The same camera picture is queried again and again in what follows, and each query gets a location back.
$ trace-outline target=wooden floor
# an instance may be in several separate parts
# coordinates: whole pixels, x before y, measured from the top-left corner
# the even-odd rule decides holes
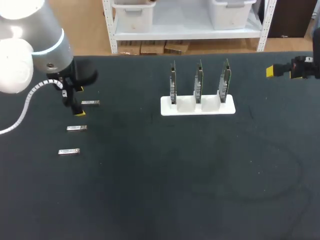
[[[69,37],[75,55],[111,55],[102,0],[49,0],[55,15]],[[258,39],[194,40],[188,54],[254,53]],[[266,52],[312,51],[312,40],[270,38]]]

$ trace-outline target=plastic container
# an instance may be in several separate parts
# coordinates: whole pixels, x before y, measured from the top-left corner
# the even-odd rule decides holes
[[[252,4],[257,0],[209,0],[209,13],[215,30],[242,29]]]
[[[154,18],[156,3],[143,5],[120,5],[113,4],[118,24],[124,33],[147,33],[150,31]]]

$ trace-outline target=black tabletop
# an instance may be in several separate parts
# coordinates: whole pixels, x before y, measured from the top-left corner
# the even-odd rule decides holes
[[[45,86],[0,136],[0,239],[319,239],[320,81],[266,78],[301,54],[312,55],[90,57],[99,79],[76,96],[100,107],[75,117]],[[178,95],[192,95],[202,60],[206,95],[226,58],[234,115],[161,116],[170,63]],[[27,93],[0,94],[1,129]],[[58,156],[73,148],[81,154]]]

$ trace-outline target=white holder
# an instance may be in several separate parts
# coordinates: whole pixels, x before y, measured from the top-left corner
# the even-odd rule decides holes
[[[176,104],[171,104],[170,96],[161,97],[162,116],[183,115],[225,115],[235,114],[236,107],[231,95],[227,95],[225,103],[220,102],[217,95],[202,95],[201,103],[197,104],[194,95],[177,96]]]

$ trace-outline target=cable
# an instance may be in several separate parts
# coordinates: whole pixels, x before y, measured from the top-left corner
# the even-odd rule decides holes
[[[27,110],[28,110],[29,103],[30,103],[32,95],[39,88],[41,88],[41,87],[43,87],[44,85],[47,85],[47,84],[55,84],[60,89],[63,89],[63,87],[64,87],[61,82],[59,82],[58,80],[54,80],[54,79],[49,79],[49,80],[45,80],[45,81],[42,81],[42,82],[38,83],[36,86],[34,86],[34,88],[31,89],[31,91],[29,92],[28,96],[26,97],[22,113],[21,113],[20,117],[18,118],[18,120],[12,126],[6,128],[4,130],[1,130],[0,131],[0,135],[6,134],[6,133],[12,131],[13,129],[15,129],[16,127],[18,127],[21,124],[21,122],[23,121],[23,119],[26,116],[26,113],[27,113]]]

